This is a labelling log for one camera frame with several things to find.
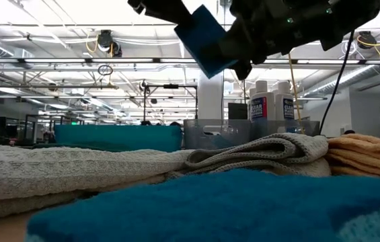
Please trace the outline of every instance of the teal towel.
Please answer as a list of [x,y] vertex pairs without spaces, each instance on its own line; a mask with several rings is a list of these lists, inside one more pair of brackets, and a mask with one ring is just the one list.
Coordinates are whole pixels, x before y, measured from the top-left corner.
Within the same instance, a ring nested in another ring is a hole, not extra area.
[[27,242],[380,242],[380,179],[191,175],[35,214]]

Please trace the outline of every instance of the white bottle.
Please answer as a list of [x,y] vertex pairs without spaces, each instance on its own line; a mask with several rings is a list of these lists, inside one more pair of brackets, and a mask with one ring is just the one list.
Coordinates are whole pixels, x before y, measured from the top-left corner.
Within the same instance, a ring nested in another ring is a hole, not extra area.
[[248,120],[251,120],[251,100],[252,100],[252,96],[254,94],[256,94],[256,88],[253,87],[253,88],[250,88],[250,101],[248,102]]
[[251,121],[275,120],[274,95],[267,81],[256,81],[256,94],[251,97]]
[[[288,81],[278,83],[278,94],[275,95],[276,120],[294,120],[295,104],[294,97],[290,94],[290,84]],[[280,127],[278,132],[292,132],[293,128]]]

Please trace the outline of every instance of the black cable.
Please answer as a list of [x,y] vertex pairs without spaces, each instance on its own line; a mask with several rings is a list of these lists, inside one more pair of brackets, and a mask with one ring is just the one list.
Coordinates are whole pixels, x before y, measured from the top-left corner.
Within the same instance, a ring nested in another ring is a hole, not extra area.
[[326,111],[324,112],[323,119],[321,120],[321,126],[319,127],[319,134],[321,134],[321,132],[323,130],[324,121],[326,121],[327,113],[329,112],[330,106],[332,105],[333,99],[335,98],[336,92],[337,92],[338,87],[339,87],[340,78],[342,77],[342,74],[344,73],[346,61],[348,60],[348,56],[350,55],[351,44],[352,44],[352,41],[354,41],[354,31],[355,30],[351,31],[351,33],[350,33],[350,39],[348,40],[348,48],[346,49],[346,52],[345,52],[344,63],[342,64],[342,67],[339,71],[338,80],[336,80],[336,84],[335,84],[335,88],[333,90],[332,97],[330,98],[330,102],[327,105]]

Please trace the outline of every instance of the ceiling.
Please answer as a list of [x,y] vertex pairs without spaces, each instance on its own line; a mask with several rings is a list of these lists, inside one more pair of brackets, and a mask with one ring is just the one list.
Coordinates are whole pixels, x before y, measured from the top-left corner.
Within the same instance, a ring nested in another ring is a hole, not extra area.
[[[123,57],[126,58],[191,58],[184,50],[174,32],[175,25],[160,19],[136,14],[124,0],[25,0],[20,1],[23,9],[11,1],[0,0],[0,46],[10,48],[22,48],[31,52],[37,58],[95,58],[107,57],[98,49],[90,53],[86,47],[86,41],[94,38],[100,30],[112,30],[113,36],[118,40],[122,48]],[[216,0],[183,0],[190,12],[204,4],[217,18],[220,24],[225,24],[228,29],[233,23],[233,16],[221,6],[217,6]],[[358,31],[372,31],[380,43],[380,14],[373,21],[361,26]],[[88,43],[94,48],[94,42]],[[344,56],[346,43],[337,45],[324,52],[319,42],[313,42],[294,49],[291,53],[297,59],[339,59]],[[370,50],[352,49],[351,59],[378,59],[379,56],[372,48]],[[270,58],[286,58],[280,54]],[[338,68],[325,69],[294,69],[294,76],[298,87],[308,89],[326,77],[338,72]],[[31,79],[38,72],[27,72]],[[4,75],[12,79],[23,79],[22,72],[5,72]],[[32,79],[32,85],[44,85],[48,83],[60,83],[65,85],[93,85],[94,79],[99,79],[95,72],[87,71],[50,71],[41,73]],[[87,95],[138,95],[139,84],[142,80],[151,85],[163,85],[168,83],[197,85],[200,70],[195,67],[164,68],[162,71],[122,71],[110,76],[110,82],[117,89],[86,89]],[[289,69],[284,68],[258,68],[253,69],[247,78],[247,91],[257,80],[268,80],[270,85],[277,81],[285,81],[291,78]],[[226,96],[243,97],[243,85],[236,81],[236,76],[231,71],[224,72],[224,79],[233,83],[233,89]],[[185,89],[158,89],[152,96],[183,96],[191,91]],[[142,110],[138,104],[130,100],[105,99],[111,107],[121,109]],[[194,107],[193,99],[186,100],[158,100],[157,107]],[[187,117],[182,112],[179,117]]]

